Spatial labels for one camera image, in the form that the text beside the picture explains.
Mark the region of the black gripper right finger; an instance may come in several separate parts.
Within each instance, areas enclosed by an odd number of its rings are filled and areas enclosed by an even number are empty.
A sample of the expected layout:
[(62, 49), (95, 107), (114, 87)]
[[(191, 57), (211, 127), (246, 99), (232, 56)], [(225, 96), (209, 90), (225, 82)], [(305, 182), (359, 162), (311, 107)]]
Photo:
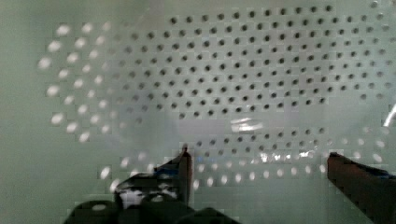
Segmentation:
[(331, 152), (328, 179), (374, 224), (395, 224), (396, 180), (386, 170)]

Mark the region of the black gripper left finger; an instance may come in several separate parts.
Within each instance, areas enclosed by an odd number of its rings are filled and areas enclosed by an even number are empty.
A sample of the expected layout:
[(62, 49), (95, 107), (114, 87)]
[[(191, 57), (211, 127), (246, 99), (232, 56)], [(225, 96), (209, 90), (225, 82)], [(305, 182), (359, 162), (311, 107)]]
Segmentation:
[(138, 173), (116, 185), (114, 199), (77, 205), (64, 224), (240, 224), (207, 207), (189, 206), (192, 164), (188, 147), (150, 173)]

